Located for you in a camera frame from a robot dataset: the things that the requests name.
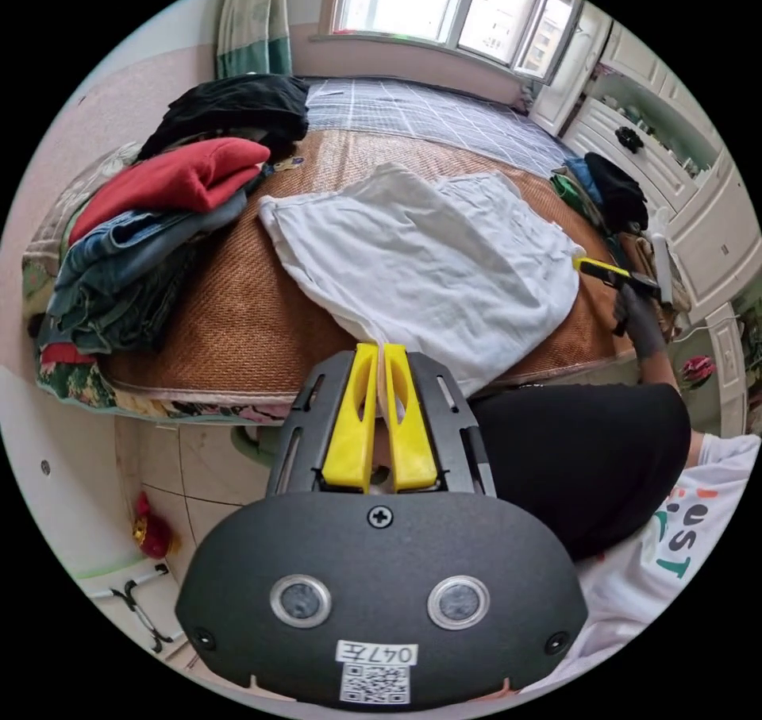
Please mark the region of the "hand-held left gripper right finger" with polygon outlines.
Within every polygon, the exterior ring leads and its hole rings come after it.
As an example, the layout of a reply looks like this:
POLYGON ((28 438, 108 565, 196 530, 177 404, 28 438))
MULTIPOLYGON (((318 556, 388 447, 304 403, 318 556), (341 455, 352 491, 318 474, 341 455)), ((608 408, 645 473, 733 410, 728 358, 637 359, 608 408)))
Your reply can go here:
POLYGON ((431 488, 437 466, 405 347, 385 344, 383 368, 394 490, 431 488))

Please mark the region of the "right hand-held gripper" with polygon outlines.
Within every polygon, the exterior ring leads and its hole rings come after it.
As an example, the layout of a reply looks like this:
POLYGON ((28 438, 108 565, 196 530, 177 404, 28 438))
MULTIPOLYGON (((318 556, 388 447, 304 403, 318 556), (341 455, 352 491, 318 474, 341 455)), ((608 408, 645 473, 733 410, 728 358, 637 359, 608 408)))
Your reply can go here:
POLYGON ((577 272, 593 278, 604 278, 604 282, 612 288, 621 290, 623 286, 629 286, 636 294, 644 298, 650 298, 656 302, 661 301, 661 290, 657 281, 637 272, 629 272, 616 265, 594 260, 586 256, 578 256, 572 260, 577 272))

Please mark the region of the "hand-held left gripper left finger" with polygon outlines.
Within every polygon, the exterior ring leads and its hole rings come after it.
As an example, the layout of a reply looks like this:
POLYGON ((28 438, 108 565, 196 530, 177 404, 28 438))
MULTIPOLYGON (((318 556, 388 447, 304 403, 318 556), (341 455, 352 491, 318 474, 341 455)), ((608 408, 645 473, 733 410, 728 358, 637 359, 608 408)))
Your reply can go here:
POLYGON ((379 350, 356 346, 321 469, 328 487, 370 489, 375 437, 379 350))

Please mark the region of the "person's right hand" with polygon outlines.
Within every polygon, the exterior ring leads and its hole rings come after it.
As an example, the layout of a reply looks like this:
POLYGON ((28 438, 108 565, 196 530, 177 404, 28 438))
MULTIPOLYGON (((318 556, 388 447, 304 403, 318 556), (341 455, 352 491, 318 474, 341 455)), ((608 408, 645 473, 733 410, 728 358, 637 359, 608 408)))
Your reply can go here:
POLYGON ((648 298, 640 296, 630 285, 623 285, 615 297, 613 316, 624 329, 639 362, 668 358, 667 344, 648 298))

